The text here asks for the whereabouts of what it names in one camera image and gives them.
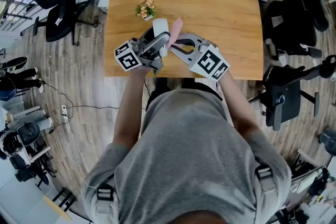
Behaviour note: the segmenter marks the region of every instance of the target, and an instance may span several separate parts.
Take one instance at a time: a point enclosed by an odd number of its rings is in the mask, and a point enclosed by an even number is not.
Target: pink object
[[[170,38],[166,45],[167,49],[169,49],[169,47],[176,42],[180,34],[180,31],[182,29],[182,26],[183,26],[183,22],[181,18],[178,18],[175,22],[173,22],[172,27],[170,28]]]

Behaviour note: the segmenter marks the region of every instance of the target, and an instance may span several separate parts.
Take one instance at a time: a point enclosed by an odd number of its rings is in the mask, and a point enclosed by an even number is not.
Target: shirt sleeve
[[[252,133],[247,139],[247,143],[260,164],[269,166],[272,171],[272,179],[275,186],[273,193],[265,194],[262,185],[255,177],[255,192],[257,196],[257,215],[260,217],[260,223],[266,223],[281,206],[284,205],[290,185],[291,171],[286,161],[276,151],[270,141],[265,137],[261,130]]]
[[[123,145],[109,144],[85,178],[81,197],[88,214],[91,212],[91,201],[97,188],[114,175],[114,170],[124,160],[128,152],[129,149]]]

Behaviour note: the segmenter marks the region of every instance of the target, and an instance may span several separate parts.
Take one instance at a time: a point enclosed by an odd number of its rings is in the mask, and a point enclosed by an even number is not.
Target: hand
[[[151,71],[150,67],[139,66],[139,67],[133,68],[130,71],[130,74],[131,74],[131,77],[138,77],[138,78],[144,79],[149,71]]]

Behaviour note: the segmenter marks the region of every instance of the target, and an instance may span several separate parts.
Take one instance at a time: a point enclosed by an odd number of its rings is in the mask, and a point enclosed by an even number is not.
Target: flower pot
[[[150,19],[152,19],[153,18],[153,15],[150,15],[150,16],[147,16],[146,18],[143,18],[144,20],[150,20]]]

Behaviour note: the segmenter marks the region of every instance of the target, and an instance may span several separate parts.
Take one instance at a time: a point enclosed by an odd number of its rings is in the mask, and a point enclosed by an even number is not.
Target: white sneaker
[[[44,91],[43,84],[41,84],[40,88],[38,88],[38,91],[39,91],[39,93],[43,93],[43,91]]]
[[[37,67],[35,67],[34,69],[35,69],[35,71],[36,71],[36,75],[33,76],[33,79],[37,79],[37,71],[38,71],[38,69],[37,69]]]

